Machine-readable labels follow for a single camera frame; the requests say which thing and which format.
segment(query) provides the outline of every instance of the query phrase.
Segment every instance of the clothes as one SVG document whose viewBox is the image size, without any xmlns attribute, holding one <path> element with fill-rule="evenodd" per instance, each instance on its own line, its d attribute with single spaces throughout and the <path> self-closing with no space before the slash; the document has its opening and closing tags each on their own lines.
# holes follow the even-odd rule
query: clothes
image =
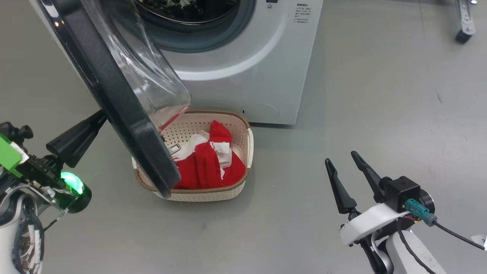
<svg viewBox="0 0 487 274">
<path fill-rule="evenodd" d="M 210 125 L 209 141 L 203 135 L 191 136 L 173 154 L 181 181 L 174 189 L 209 189 L 231 186 L 245 174 L 245 165 L 231 150 L 232 136 L 219 122 Z"/>
</svg>

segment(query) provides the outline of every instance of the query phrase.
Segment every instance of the wheel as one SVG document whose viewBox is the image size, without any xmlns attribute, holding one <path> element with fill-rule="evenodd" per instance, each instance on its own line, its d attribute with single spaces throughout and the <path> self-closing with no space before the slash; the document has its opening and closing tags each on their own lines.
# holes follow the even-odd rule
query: wheel
<svg viewBox="0 0 487 274">
<path fill-rule="evenodd" d="M 470 37 L 472 37 L 472 35 L 466 34 L 463 32 L 463 30 L 460 30 L 455 37 L 455 41 L 460 44 L 465 44 L 470 39 Z"/>
</svg>

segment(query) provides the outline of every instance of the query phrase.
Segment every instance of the metal stand leg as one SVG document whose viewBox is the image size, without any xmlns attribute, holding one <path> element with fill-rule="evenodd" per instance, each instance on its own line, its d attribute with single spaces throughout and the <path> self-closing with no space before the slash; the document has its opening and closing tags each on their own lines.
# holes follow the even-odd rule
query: metal stand leg
<svg viewBox="0 0 487 274">
<path fill-rule="evenodd" d="M 469 0 L 458 0 L 458 4 L 462 29 L 458 32 L 455 40 L 461 44 L 465 44 L 475 34 L 475 26 L 473 25 L 472 14 L 470 13 Z"/>
</svg>

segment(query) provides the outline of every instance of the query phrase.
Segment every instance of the green light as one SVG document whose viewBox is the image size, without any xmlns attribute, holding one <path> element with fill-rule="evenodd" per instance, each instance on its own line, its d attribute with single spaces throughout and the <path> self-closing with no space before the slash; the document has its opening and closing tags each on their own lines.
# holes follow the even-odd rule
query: green light
<svg viewBox="0 0 487 274">
<path fill-rule="evenodd" d="M 67 185 L 78 192 L 78 194 L 83 194 L 84 184 L 78 176 L 71 172 L 61 172 L 61 178 L 64 179 Z"/>
</svg>

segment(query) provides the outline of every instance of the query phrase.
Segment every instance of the open door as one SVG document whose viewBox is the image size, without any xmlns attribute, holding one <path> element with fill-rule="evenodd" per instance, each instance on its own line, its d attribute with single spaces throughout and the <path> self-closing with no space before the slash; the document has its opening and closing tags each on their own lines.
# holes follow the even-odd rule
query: open door
<svg viewBox="0 0 487 274">
<path fill-rule="evenodd" d="M 134 2 L 37 5 L 139 166 L 169 197 L 180 174 L 159 133 L 189 107 L 190 94 L 147 35 Z"/>
</svg>

